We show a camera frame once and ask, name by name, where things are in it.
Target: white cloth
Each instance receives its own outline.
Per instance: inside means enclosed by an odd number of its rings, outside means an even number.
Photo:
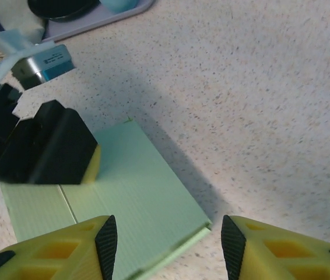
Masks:
[[[45,22],[30,11],[27,0],[0,0],[0,23],[5,30],[19,29],[33,44],[42,40]]]

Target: granite countertop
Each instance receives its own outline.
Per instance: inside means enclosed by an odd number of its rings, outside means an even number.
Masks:
[[[56,98],[93,131],[136,119],[215,223],[153,279],[226,279],[224,214],[330,242],[330,1],[158,0],[64,43],[77,69],[18,115]]]

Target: green foam board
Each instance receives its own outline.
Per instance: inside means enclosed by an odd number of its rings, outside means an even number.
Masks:
[[[136,122],[95,134],[102,155],[89,185],[7,185],[17,240],[115,215],[114,280],[146,279],[210,231],[210,220]]]

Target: yellow sponge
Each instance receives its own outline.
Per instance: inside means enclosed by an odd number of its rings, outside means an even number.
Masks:
[[[225,216],[229,280],[329,280],[330,243],[239,216]]]
[[[82,178],[81,184],[89,184],[95,182],[96,176],[99,173],[100,155],[101,147],[100,145],[97,145],[94,154],[91,157],[90,163],[87,166],[85,175]]]
[[[117,249],[114,216],[99,216],[0,252],[0,280],[111,280]]]

